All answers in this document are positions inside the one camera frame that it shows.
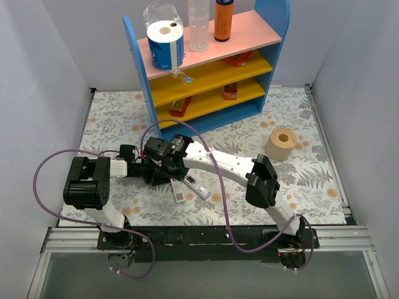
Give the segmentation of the small white display remote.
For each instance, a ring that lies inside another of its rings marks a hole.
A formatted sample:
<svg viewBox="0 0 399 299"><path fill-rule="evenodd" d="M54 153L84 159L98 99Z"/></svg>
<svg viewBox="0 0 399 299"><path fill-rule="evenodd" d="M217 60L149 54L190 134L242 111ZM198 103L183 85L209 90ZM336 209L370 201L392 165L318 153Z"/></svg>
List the small white display remote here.
<svg viewBox="0 0 399 299"><path fill-rule="evenodd" d="M211 192L208 191L201 182L199 182L192 175L187 174L183 181L195 194L200 198L206 200L210 197Z"/></svg>

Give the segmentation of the white battery cover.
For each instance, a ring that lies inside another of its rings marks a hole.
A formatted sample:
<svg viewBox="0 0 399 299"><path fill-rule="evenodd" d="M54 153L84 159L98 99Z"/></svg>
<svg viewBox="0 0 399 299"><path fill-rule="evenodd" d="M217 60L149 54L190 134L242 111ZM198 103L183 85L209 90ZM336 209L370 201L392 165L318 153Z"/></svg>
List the white battery cover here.
<svg viewBox="0 0 399 299"><path fill-rule="evenodd" d="M215 221L219 221L218 214L208 208L203 209L203 214L206 215L207 217L210 217L211 219L213 219Z"/></svg>

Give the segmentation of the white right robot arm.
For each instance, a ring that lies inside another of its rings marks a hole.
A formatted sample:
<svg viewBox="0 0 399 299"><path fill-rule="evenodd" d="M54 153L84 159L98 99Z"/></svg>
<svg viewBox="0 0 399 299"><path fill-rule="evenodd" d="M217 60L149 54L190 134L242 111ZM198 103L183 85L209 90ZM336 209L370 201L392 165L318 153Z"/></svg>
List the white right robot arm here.
<svg viewBox="0 0 399 299"><path fill-rule="evenodd" d="M234 156L183 135L174 135L171 141L151 137L143 155L153 163L156 174L168 179L182 181L190 169L200 169L238 183L246 188L246 201L271 216L282 232L283 243L294 248L304 241L304 224L282 197L278 175L267 156Z"/></svg>

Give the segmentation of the long white remote control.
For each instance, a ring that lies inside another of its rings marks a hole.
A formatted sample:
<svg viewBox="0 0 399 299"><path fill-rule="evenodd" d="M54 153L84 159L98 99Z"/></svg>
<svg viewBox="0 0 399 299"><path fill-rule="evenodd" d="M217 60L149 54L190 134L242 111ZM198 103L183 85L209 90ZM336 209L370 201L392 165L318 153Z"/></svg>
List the long white remote control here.
<svg viewBox="0 0 399 299"><path fill-rule="evenodd" d="M174 194L174 197L175 197L175 202L177 204L184 203L185 197L184 197L184 194L183 194L181 183L179 181L177 181L177 180L172 179L171 180L171 187L172 187L172 191L173 191L173 194Z"/></svg>

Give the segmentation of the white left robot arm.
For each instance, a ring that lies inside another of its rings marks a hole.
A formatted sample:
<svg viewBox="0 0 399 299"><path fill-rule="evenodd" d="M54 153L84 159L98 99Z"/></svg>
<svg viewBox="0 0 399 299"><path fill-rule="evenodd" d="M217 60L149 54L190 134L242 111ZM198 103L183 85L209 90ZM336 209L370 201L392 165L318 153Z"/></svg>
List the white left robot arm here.
<svg viewBox="0 0 399 299"><path fill-rule="evenodd" d="M156 169L150 159L136 156L133 145L121 145L116 158L74 157L63 191L64 202L85 211L103 231L111 234L119 249L132 244L133 235L128 219L111 203L110 180L113 178L142 178L146 184L157 186L170 182L171 177Z"/></svg>

